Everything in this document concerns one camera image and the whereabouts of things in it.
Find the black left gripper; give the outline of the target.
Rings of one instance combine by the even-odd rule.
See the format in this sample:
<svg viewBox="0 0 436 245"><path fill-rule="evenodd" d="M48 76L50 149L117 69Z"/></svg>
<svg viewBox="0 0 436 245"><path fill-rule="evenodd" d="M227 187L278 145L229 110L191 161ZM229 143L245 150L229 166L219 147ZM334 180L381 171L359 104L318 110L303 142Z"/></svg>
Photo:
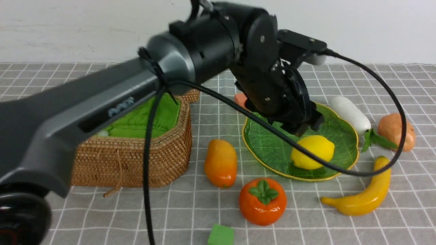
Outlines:
<svg viewBox="0 0 436 245"><path fill-rule="evenodd" d="M241 64L232 65L237 87L246 95L246 108L259 113L269 123L282 124L286 132L301 137L307 130L318 131L323 114L315 113L306 84L290 65L277 62L268 71Z"/></svg>

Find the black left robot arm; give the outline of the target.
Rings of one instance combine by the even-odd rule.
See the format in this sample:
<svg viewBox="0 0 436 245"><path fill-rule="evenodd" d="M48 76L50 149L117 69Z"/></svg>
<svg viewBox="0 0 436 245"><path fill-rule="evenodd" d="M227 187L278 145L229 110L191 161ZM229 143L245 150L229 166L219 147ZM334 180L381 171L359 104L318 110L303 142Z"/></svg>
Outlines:
<svg viewBox="0 0 436 245"><path fill-rule="evenodd" d="M279 30L266 10L192 0L190 17L153 36L138 57L19 100L1 102L1 244L39 245L45 196L69 192L77 147L138 105L182 95L226 69L249 108L294 135L324 121L296 69L322 64L323 41Z"/></svg>

